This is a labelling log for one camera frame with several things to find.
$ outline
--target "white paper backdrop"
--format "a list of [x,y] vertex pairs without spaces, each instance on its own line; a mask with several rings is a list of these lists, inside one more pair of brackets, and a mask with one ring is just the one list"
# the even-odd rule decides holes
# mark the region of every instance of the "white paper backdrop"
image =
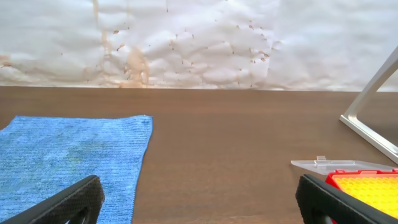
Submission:
[[396,0],[2,1],[0,85],[359,91],[397,21]]

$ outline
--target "blue cloth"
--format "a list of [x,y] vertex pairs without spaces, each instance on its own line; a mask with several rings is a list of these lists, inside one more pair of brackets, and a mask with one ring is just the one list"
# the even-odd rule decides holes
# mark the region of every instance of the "blue cloth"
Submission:
[[0,222],[94,174],[98,223],[130,224],[152,117],[15,117],[0,131]]

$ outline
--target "transparent plastic lid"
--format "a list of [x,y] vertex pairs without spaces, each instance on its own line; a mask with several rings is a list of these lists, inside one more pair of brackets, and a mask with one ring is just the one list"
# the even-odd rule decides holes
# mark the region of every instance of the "transparent plastic lid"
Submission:
[[364,169],[391,171],[395,167],[374,164],[371,162],[352,161],[352,160],[328,160],[325,156],[317,156],[313,161],[292,161],[292,164],[306,170],[310,170],[322,175],[328,175],[337,169],[345,171],[358,171]]

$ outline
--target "brown table surface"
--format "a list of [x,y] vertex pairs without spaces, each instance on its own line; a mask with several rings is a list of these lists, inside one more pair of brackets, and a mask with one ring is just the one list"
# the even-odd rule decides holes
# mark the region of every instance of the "brown table surface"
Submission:
[[[135,224],[302,223],[295,190],[310,172],[290,160],[326,156],[394,166],[338,120],[357,94],[0,87],[0,128],[15,115],[152,115]],[[398,93],[378,93],[362,116],[392,141],[396,99]]]

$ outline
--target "white metal frame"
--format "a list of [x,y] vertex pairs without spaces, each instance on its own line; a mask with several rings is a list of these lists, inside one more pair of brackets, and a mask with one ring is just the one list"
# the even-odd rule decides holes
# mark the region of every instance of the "white metal frame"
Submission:
[[360,122],[356,117],[358,112],[369,101],[370,97],[377,92],[380,86],[386,82],[396,70],[398,70],[398,47],[391,53],[390,57],[387,58],[386,62],[384,62],[374,77],[366,85],[365,89],[356,97],[346,113],[340,116],[340,121],[344,122],[352,130],[398,164],[398,147],[367,127],[364,123]]

